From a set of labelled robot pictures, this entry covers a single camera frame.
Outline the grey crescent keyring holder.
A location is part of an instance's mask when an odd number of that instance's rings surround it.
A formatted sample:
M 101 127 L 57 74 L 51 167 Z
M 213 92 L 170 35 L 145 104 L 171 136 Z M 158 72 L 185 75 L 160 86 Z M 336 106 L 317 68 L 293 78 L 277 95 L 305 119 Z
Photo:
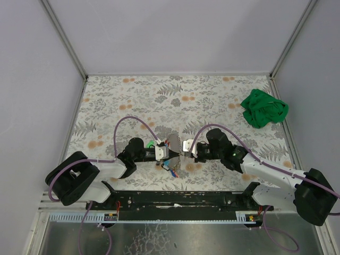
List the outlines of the grey crescent keyring holder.
M 180 155 L 182 152 L 182 144 L 177 133 L 171 133 L 166 139 L 170 155 L 176 154 L 174 157 L 164 161 L 164 166 L 167 166 L 170 170 L 176 172 L 180 167 Z

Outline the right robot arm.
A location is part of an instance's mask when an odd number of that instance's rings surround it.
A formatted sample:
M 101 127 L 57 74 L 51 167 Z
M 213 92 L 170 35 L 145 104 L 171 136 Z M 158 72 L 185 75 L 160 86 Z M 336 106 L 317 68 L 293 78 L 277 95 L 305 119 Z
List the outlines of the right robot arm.
M 222 126 L 207 132 L 207 142 L 196 138 L 183 141 L 182 150 L 195 162 L 219 160 L 227 169 L 254 175 L 271 186 L 257 184 L 251 190 L 253 200 L 261 206 L 296 212 L 302 219 L 316 226 L 324 224 L 332 215 L 339 198 L 323 173 L 279 166 L 253 153 L 243 142 L 232 144 Z

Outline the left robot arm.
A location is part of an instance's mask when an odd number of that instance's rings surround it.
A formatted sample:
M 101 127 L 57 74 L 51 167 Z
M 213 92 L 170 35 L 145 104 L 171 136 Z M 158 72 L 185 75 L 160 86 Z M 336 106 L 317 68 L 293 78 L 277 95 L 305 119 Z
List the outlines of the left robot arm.
M 76 151 L 45 178 L 48 196 L 64 206 L 78 200 L 103 203 L 112 193 L 107 183 L 109 179 L 131 176 L 138 163 L 156 162 L 166 171 L 174 172 L 180 154 L 181 142 L 176 134 L 147 147 L 142 139 L 132 138 L 113 160 L 90 159 Z

